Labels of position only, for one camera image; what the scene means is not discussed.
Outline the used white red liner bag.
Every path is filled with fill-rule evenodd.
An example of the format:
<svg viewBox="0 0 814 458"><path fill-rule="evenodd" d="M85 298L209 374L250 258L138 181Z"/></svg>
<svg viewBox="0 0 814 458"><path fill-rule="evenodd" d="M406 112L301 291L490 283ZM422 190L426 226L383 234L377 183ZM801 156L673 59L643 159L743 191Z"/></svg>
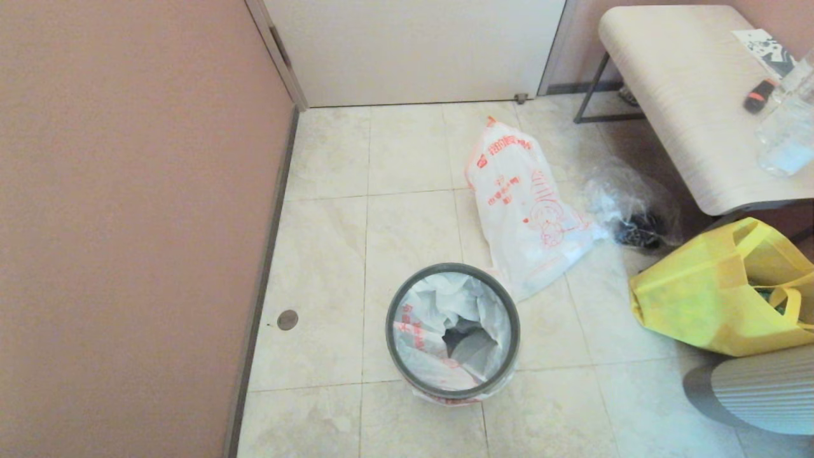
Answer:
<svg viewBox="0 0 814 458"><path fill-rule="evenodd" d="M608 237L562 198L540 143L492 117L464 177L492 269L518 302L546 289Z"/></svg>

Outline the black round trash bin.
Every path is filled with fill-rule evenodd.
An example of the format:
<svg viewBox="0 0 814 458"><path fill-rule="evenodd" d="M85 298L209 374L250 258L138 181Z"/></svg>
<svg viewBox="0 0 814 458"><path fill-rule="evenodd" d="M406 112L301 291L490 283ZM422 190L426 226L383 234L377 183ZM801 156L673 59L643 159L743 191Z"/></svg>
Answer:
<svg viewBox="0 0 814 458"><path fill-rule="evenodd" d="M443 340L450 359L471 366L486 366L494 350L499 348L483 328L447 330Z"/></svg>

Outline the clear plastic bag dark contents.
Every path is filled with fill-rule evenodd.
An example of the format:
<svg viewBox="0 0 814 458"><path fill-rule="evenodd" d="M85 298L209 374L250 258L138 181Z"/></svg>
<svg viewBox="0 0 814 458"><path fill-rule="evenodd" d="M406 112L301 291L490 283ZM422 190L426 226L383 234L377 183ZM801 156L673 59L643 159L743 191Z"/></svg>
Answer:
<svg viewBox="0 0 814 458"><path fill-rule="evenodd" d="M585 209L614 243L663 251L684 242L680 206L661 183L626 162L605 160L584 182Z"/></svg>

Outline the yellow fabric bag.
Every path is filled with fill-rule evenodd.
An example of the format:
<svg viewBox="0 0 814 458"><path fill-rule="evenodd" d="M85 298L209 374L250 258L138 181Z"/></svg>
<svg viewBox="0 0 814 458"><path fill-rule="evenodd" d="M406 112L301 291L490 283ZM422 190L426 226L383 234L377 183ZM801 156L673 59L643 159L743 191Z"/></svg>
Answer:
<svg viewBox="0 0 814 458"><path fill-rule="evenodd" d="M701 233L629 281L651 331L731 357L814 344L814 263L745 218Z"/></svg>

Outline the white door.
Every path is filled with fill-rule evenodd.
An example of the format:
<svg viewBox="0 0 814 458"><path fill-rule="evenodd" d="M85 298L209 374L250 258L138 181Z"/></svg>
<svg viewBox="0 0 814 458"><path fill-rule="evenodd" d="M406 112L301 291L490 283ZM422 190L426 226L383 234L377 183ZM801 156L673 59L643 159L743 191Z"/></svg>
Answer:
<svg viewBox="0 0 814 458"><path fill-rule="evenodd" d="M263 0L309 107L537 96L567 0Z"/></svg>

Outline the beige table with metal legs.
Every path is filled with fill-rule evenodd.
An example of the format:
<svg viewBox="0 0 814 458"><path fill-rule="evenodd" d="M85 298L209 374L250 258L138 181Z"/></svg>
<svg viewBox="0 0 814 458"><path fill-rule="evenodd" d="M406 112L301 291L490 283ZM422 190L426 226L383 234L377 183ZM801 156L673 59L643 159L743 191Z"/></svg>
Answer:
<svg viewBox="0 0 814 458"><path fill-rule="evenodd" d="M710 216L814 200L814 164L788 179L758 165L759 117L743 102L768 72L735 37L750 28L724 5L617 6L598 24L610 60Z"/></svg>

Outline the black orange small device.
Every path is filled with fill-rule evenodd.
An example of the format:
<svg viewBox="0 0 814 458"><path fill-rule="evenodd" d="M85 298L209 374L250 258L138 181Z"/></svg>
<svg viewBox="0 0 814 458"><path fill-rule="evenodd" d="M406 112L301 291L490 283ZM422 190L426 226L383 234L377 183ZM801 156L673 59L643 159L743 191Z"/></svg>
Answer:
<svg viewBox="0 0 814 458"><path fill-rule="evenodd" d="M759 82L748 94L745 96L742 106L748 113L756 114L761 112L771 97L771 94L777 86L776 81L770 78L764 79Z"/></svg>

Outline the clear bottle with blue tint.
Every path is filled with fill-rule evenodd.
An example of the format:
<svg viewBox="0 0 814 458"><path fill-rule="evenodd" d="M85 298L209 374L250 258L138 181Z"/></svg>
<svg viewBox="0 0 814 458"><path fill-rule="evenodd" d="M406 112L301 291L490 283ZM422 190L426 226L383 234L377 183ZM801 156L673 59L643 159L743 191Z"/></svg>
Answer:
<svg viewBox="0 0 814 458"><path fill-rule="evenodd" d="M757 162L768 174L790 177L814 162L814 47L771 93L756 136Z"/></svg>

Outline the black white printed leaflet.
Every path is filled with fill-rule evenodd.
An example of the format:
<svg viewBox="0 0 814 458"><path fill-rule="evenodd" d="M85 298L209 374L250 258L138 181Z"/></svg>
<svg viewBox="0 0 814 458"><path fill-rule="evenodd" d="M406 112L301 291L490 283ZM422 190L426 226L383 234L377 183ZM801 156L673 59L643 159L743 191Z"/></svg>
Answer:
<svg viewBox="0 0 814 458"><path fill-rule="evenodd" d="M731 34L776 79L782 80L796 67L796 58L764 29L733 30Z"/></svg>

